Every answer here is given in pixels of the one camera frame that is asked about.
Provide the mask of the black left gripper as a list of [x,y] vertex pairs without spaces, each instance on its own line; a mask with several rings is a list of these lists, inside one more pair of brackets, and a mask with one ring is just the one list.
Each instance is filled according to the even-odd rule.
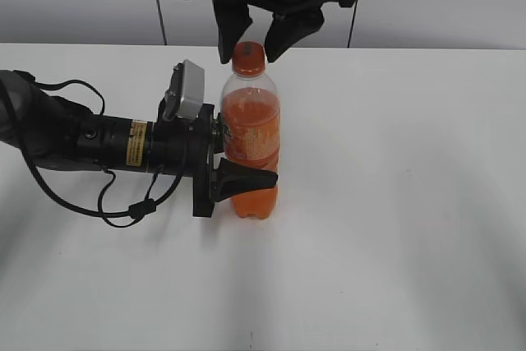
[[271,189],[278,174],[264,169],[253,169],[235,164],[225,158],[215,170],[215,200],[212,173],[215,154],[223,153],[221,118],[215,118],[213,104],[203,104],[197,119],[191,124],[190,156],[192,163],[192,215],[210,218],[215,202],[227,200],[247,192]]

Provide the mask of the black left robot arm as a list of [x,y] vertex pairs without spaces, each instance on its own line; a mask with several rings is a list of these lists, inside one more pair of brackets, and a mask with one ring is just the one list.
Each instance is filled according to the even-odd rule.
[[212,215],[215,204],[244,192],[275,186],[275,172],[251,169],[226,159],[223,122],[204,101],[205,72],[179,63],[155,122],[94,113],[58,96],[58,85],[39,83],[29,72],[1,73],[1,140],[16,147],[35,181],[53,171],[117,171],[170,175],[193,181],[193,214]]

